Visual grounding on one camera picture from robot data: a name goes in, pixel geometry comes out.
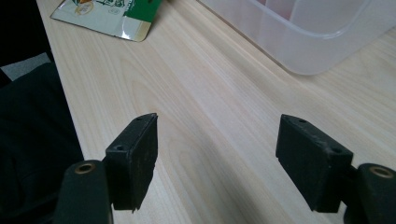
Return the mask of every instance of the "light wood grain surface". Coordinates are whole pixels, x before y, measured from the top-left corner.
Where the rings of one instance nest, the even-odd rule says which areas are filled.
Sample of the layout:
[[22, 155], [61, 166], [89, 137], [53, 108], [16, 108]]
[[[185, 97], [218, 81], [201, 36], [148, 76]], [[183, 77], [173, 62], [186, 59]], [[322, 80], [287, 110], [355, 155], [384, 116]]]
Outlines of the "light wood grain surface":
[[37, 0], [85, 159], [158, 114], [159, 157], [137, 212], [115, 223], [343, 223], [311, 212], [278, 162], [281, 114], [396, 169], [396, 29], [332, 70], [289, 74], [194, 0], [164, 0], [146, 40], [50, 18]]

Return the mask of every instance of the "metal grommet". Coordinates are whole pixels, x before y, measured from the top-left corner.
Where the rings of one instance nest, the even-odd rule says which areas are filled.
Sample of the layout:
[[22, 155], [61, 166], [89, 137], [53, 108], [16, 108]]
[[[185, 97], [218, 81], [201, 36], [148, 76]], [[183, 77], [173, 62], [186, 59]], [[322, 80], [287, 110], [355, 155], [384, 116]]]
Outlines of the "metal grommet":
[[390, 170], [385, 169], [380, 166], [372, 166], [372, 167], [370, 167], [370, 171], [373, 174], [381, 176], [383, 178], [391, 179], [394, 177], [393, 173]]
[[91, 162], [83, 163], [76, 167], [75, 173], [78, 175], [84, 175], [95, 169], [95, 164]]

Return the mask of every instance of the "black plastic part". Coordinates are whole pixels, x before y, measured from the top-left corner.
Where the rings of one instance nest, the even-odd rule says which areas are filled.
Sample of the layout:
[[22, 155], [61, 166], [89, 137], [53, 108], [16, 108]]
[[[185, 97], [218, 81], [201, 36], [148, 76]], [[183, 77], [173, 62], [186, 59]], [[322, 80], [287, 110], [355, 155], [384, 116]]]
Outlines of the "black plastic part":
[[304, 119], [282, 115], [276, 156], [311, 210], [336, 213], [353, 153]]
[[388, 167], [359, 166], [357, 188], [369, 223], [396, 223], [396, 173]]
[[113, 223], [106, 171], [101, 161], [82, 161], [64, 173], [53, 224]]
[[103, 162], [116, 210], [139, 209], [146, 196], [158, 156], [157, 118], [153, 113], [132, 120], [106, 149]]

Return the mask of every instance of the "clear plastic box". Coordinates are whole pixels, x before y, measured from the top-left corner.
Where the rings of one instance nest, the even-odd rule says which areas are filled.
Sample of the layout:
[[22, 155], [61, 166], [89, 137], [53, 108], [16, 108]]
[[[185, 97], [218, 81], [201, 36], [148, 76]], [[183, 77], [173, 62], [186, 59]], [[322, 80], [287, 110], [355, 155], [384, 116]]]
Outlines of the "clear plastic box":
[[327, 71], [396, 25], [396, 0], [199, 0], [287, 70]]

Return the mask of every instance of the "green and white package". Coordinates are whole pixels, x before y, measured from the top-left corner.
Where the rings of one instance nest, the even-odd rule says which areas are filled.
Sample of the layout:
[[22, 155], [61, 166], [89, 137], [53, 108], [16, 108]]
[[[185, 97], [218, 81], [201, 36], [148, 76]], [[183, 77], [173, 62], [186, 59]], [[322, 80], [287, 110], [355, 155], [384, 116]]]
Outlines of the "green and white package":
[[161, 0], [64, 0], [55, 20], [133, 41], [143, 41]]

